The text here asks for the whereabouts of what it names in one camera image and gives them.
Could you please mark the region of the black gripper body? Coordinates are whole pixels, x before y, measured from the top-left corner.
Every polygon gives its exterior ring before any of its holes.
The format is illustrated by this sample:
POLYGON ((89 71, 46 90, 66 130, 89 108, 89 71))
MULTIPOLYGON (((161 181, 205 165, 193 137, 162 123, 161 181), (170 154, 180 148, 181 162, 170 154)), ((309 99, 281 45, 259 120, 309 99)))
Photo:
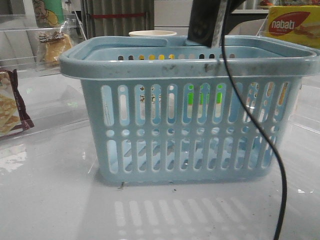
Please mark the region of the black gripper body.
POLYGON ((187 39, 208 48, 221 46, 227 18, 244 0, 194 0, 187 39))

